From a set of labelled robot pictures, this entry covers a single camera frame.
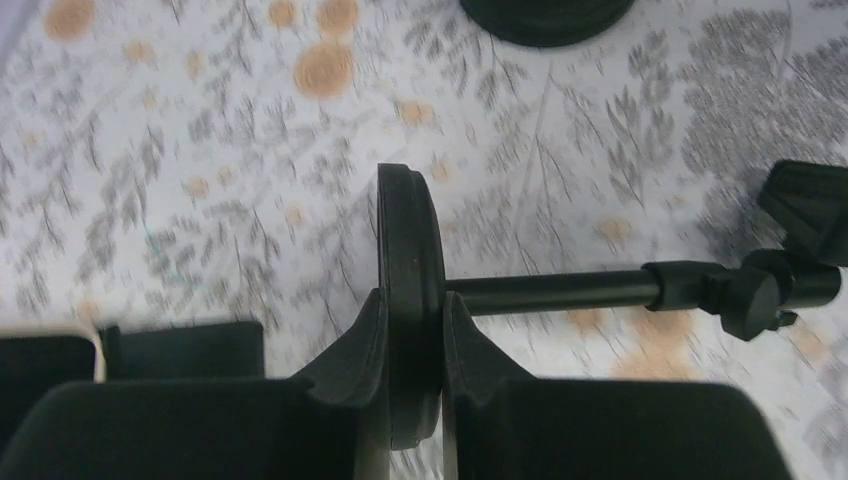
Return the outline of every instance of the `dumbbell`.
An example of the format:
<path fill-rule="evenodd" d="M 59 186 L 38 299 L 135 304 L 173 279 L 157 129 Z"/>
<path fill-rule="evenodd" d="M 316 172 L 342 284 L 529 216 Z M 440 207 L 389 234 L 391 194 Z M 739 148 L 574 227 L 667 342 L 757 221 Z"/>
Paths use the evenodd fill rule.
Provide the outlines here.
<path fill-rule="evenodd" d="M 769 179 L 775 188 L 785 183 L 785 176 L 775 176 L 778 170 Z M 764 195 L 773 190 L 764 189 Z M 769 205 L 775 216 L 774 202 Z M 462 297 L 471 315 L 700 308 L 720 315 L 727 333 L 749 341 L 764 330 L 791 325 L 796 315 L 790 309 L 827 304 L 841 287 L 838 267 L 820 263 L 803 249 L 757 250 L 737 269 L 679 261 L 628 271 L 446 280 L 439 224 L 424 177 L 405 165 L 379 165 L 377 209 L 379 286 L 390 324 L 393 449 L 413 447 L 435 429 L 448 291 Z"/>

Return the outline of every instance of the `knob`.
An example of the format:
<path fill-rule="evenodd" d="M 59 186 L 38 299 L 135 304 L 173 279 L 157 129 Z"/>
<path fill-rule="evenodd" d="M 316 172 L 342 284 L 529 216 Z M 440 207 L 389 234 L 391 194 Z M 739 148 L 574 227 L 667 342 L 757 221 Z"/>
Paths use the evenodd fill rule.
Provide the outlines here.
<path fill-rule="evenodd" d="M 721 328 L 738 339 L 747 342 L 764 330 L 792 321 L 791 315 L 778 314 L 780 286 L 768 272 L 743 266 L 723 293 L 719 308 Z"/>

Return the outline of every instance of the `weight plate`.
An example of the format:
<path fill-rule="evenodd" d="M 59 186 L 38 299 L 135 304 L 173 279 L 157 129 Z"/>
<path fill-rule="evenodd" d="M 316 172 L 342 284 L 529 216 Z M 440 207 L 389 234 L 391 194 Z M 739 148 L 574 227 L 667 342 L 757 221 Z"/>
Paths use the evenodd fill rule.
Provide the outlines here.
<path fill-rule="evenodd" d="M 527 47 L 563 47 L 612 27 L 634 0 L 460 0 L 483 30 Z"/>
<path fill-rule="evenodd" d="M 427 184 L 405 165 L 377 170 L 380 289 L 389 317 L 392 449 L 413 448 L 436 429 L 442 388 L 445 267 Z"/>

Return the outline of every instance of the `orange flower print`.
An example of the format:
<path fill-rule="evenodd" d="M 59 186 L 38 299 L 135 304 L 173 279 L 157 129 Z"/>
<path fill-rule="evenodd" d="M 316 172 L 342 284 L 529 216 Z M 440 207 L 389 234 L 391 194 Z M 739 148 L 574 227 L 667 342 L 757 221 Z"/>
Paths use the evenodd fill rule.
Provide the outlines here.
<path fill-rule="evenodd" d="M 268 7 L 268 21 L 277 28 L 290 27 L 294 23 L 295 5 L 288 0 L 280 0 Z"/>
<path fill-rule="evenodd" d="M 203 53 L 193 50 L 186 55 L 186 73 L 194 80 L 206 68 L 206 57 Z"/>
<path fill-rule="evenodd" d="M 619 362 L 612 376 L 626 380 L 691 380 L 695 373 L 680 355 L 669 355 L 661 350 L 637 350 Z"/>
<path fill-rule="evenodd" d="M 348 47 L 322 43 L 307 49 L 294 67 L 294 83 L 306 97 L 335 97 L 353 80 L 353 55 Z"/>
<path fill-rule="evenodd" d="M 229 185 L 230 181 L 233 179 L 233 169 L 230 167 L 221 167 L 218 170 L 218 183 L 222 186 Z"/>
<path fill-rule="evenodd" d="M 805 322 L 797 322 L 790 329 L 789 338 L 798 354 L 808 363 L 817 363 L 828 353 L 821 334 Z"/>
<path fill-rule="evenodd" d="M 286 223 L 293 228 L 300 227 L 305 223 L 303 209 L 298 205 L 292 205 L 286 208 L 283 216 L 286 219 Z"/>
<path fill-rule="evenodd" d="M 442 160 L 435 160 L 430 166 L 430 174 L 436 183 L 447 183 L 453 176 L 453 168 Z"/>
<path fill-rule="evenodd" d="M 603 309 L 572 310 L 566 315 L 569 323 L 577 327 L 583 335 L 600 331 L 601 324 L 604 322 Z"/>
<path fill-rule="evenodd" d="M 645 308 L 633 311 L 633 328 L 641 345 L 679 350 L 693 333 L 695 322 L 687 311 L 651 312 Z"/>
<path fill-rule="evenodd" d="M 608 218 L 598 223 L 598 234 L 610 242 L 626 240 L 633 233 L 633 227 L 625 218 Z"/>
<path fill-rule="evenodd" d="M 417 101 L 398 104 L 398 115 L 408 125 L 423 125 L 433 120 L 433 107 Z"/>
<path fill-rule="evenodd" d="M 79 318 L 86 321 L 94 321 L 100 318 L 100 305 L 91 298 L 80 300 L 74 311 Z"/>
<path fill-rule="evenodd" d="M 131 64 L 150 63 L 156 58 L 153 46 L 148 42 L 134 40 L 124 45 L 124 57 Z"/>
<path fill-rule="evenodd" d="M 144 108 L 146 108 L 147 110 L 154 110 L 158 105 L 158 101 L 156 100 L 156 94 L 148 90 L 141 97 L 141 104 L 144 105 Z"/>
<path fill-rule="evenodd" d="M 44 15 L 44 31 L 51 40 L 79 39 L 94 23 L 94 0 L 57 0 Z"/>
<path fill-rule="evenodd" d="M 36 132 L 26 132 L 23 138 L 24 148 L 27 150 L 38 146 L 40 141 L 39 134 Z"/>
<path fill-rule="evenodd" d="M 321 32 L 337 37 L 353 29 L 358 18 L 355 0 L 326 0 L 318 9 L 316 21 Z"/>
<path fill-rule="evenodd" d="M 196 205 L 197 200 L 209 195 L 209 182 L 200 177 L 192 177 L 183 184 L 183 190 L 191 197 L 192 205 Z"/>

